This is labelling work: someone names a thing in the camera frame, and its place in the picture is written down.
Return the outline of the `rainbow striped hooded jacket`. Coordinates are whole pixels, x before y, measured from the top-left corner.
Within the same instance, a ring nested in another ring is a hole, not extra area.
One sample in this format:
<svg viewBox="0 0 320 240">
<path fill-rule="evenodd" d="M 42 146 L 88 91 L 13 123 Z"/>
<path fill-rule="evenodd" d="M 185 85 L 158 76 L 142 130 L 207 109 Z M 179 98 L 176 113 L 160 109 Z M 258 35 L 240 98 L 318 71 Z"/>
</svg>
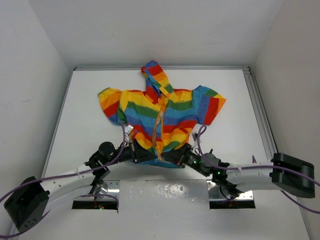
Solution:
<svg viewBox="0 0 320 240">
<path fill-rule="evenodd" d="M 141 73 L 145 77 L 144 91 L 108 87 L 98 94 L 99 104 L 114 125 L 132 125 L 132 138 L 157 154 L 158 162 L 147 165 L 164 168 L 161 154 L 186 144 L 195 125 L 210 125 L 226 99 L 202 85 L 173 88 L 154 60 L 142 66 Z"/>
</svg>

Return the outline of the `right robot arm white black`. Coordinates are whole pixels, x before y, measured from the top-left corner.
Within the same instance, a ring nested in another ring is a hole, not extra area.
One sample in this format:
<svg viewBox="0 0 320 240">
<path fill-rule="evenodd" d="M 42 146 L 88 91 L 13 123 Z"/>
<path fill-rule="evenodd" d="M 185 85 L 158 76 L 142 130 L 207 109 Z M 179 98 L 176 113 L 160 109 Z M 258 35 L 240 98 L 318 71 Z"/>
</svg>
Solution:
<svg viewBox="0 0 320 240">
<path fill-rule="evenodd" d="M 163 152 L 161 157 L 180 167 L 186 165 L 237 197 L 255 190 L 285 191 L 299 198 L 316 196 L 314 165 L 284 153 L 275 153 L 269 162 L 235 165 L 223 162 L 212 152 L 203 155 L 192 151 L 187 143 L 182 148 Z"/>
</svg>

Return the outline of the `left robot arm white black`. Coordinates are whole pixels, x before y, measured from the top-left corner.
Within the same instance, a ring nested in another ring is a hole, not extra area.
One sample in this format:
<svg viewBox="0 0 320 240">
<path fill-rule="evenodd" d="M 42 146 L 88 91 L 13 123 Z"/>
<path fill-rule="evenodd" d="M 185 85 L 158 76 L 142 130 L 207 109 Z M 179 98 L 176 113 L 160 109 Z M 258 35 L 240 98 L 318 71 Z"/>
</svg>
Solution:
<svg viewBox="0 0 320 240">
<path fill-rule="evenodd" d="M 111 142 L 103 142 L 87 162 L 72 171 L 40 179 L 26 178 L 11 191 L 3 206 L 17 231 L 24 233 L 59 201 L 92 194 L 96 185 L 109 174 L 109 166 L 126 161 L 138 164 L 156 158 L 156 154 L 139 146 L 135 140 L 119 148 Z"/>
</svg>

